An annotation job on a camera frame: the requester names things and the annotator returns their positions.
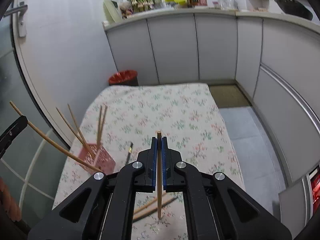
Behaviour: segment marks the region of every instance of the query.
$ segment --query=tiled floor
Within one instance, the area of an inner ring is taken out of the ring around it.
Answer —
[[[221,108],[239,159],[246,192],[278,219],[278,193],[285,189],[281,164],[252,107]]]

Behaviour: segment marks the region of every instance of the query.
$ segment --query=floral bedsheet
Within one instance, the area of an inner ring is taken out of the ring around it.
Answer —
[[[116,162],[114,172],[124,166],[130,142],[133,162],[140,151],[150,148],[151,138],[161,130],[168,147],[179,151],[185,162],[201,172],[222,171],[244,189],[236,152],[206,84],[106,88],[87,109],[80,127],[89,143],[96,141],[101,104],[108,106],[102,144]],[[81,148],[75,139],[71,152],[79,155]],[[53,208],[89,177],[67,158]],[[162,209],[161,220],[154,213],[133,224],[132,239],[188,239],[182,193],[167,194],[163,201],[172,195],[178,198]],[[135,205],[142,206],[154,197],[156,192],[138,193]]]

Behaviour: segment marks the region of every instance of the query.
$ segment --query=red trash bin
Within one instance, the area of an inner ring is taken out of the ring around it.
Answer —
[[[138,72],[135,70],[124,70],[113,74],[109,78],[109,85],[138,86]]]

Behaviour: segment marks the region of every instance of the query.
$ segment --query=kitchen counter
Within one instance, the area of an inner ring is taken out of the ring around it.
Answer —
[[[216,10],[211,7],[149,11],[147,13],[137,15],[135,17],[130,17],[129,19],[123,20],[122,22],[107,25],[104,27],[104,30],[107,32],[111,29],[129,24],[129,23],[137,22],[143,19],[172,16],[172,15],[185,15],[185,14],[213,14],[213,15],[235,16],[237,18],[238,17],[257,17],[257,18],[275,19],[275,20],[293,23],[320,34],[320,25],[314,22],[311,22],[309,20],[306,20],[297,16],[293,16],[293,15],[277,14],[277,13],[269,13],[269,12]]]

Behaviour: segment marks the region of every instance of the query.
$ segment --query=wooden chopstick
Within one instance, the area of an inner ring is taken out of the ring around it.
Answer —
[[[64,117],[64,115],[61,113],[61,111],[56,107],[57,111],[59,112],[59,114],[61,115],[62,119],[64,120],[64,122],[67,124],[67,126],[70,128],[71,132],[73,132],[73,134],[78,138],[78,140],[82,143],[82,145],[84,146],[83,140],[81,139],[81,137],[76,133],[76,131],[72,128],[71,124],[68,122],[68,120]]]
[[[157,200],[158,200],[158,198],[155,197],[153,200],[151,200],[151,201],[149,201],[148,203],[144,204],[143,206],[135,209],[134,212],[133,212],[133,214],[136,214],[136,213],[140,212],[142,209],[150,206],[151,204],[153,204],[153,203],[156,202]]]
[[[175,201],[178,197],[173,197],[165,202],[162,203],[161,205],[161,208],[165,207],[166,205],[170,204],[171,202]],[[132,219],[132,223],[134,222],[137,222],[139,221],[140,219],[143,219],[151,214],[153,214],[154,212],[156,212],[158,210],[158,207],[155,207],[151,210],[146,210],[145,212],[143,212],[142,214],[140,215],[136,215],[136,216],[133,216],[133,219]]]
[[[162,203],[162,163],[161,163],[161,131],[157,132],[157,196],[158,196],[158,219],[161,218]]]
[[[92,152],[92,150],[90,149],[90,147],[89,147],[89,145],[87,144],[87,142],[86,142],[86,140],[85,140],[82,132],[80,131],[80,128],[79,128],[79,126],[78,126],[78,124],[77,124],[76,118],[75,118],[75,116],[74,116],[74,114],[73,114],[73,112],[72,112],[71,107],[70,107],[69,104],[68,104],[68,108],[69,108],[71,117],[72,117],[72,119],[73,119],[73,122],[75,123],[75,126],[76,126],[76,128],[77,128],[77,130],[78,130],[78,133],[79,133],[81,139],[83,140],[84,146],[85,146],[85,148],[87,149],[88,153],[91,155],[91,158],[94,160],[95,154],[94,154],[94,153]]]
[[[93,163],[94,166],[97,164],[98,159],[99,159],[99,156],[100,156],[100,153],[101,153],[101,149],[100,149],[100,146],[101,146],[101,137],[102,137],[103,124],[104,124],[104,121],[105,121],[105,119],[106,119],[106,113],[107,113],[107,106],[105,105],[102,121],[101,121],[101,116],[99,116],[98,138],[97,138],[97,152],[96,152],[96,156],[95,156],[94,163]]]
[[[99,141],[98,141],[98,143],[97,143],[97,148],[98,148],[98,149],[100,148],[100,145],[101,145],[101,137],[102,137],[102,131],[103,131],[104,121],[106,120],[107,109],[108,109],[108,107],[105,105],[105,106],[104,106],[103,119],[102,119],[102,122],[100,123]]]
[[[98,121],[98,129],[97,129],[97,150],[98,150],[99,135],[100,135],[101,112],[102,112],[102,106],[100,106],[100,111],[99,111],[99,121]]]
[[[19,114],[19,115],[23,115],[20,110],[15,106],[15,104],[10,101],[10,105],[13,107],[14,110],[16,110],[16,112]],[[28,120],[28,125],[37,133],[39,134],[43,139],[45,139],[48,143],[50,143],[53,147],[55,147],[57,150],[61,151],[62,153],[64,153],[65,155],[67,155],[68,157],[70,157],[71,159],[74,159],[75,161],[81,163],[82,165],[94,170],[94,171],[99,171],[101,172],[100,169],[84,162],[83,160],[81,160],[80,158],[74,156],[72,153],[68,152],[66,149],[62,148],[59,144],[55,143],[54,141],[52,141],[48,136],[46,136],[41,130],[39,130],[36,126],[34,126],[33,123],[31,123],[29,120]]]

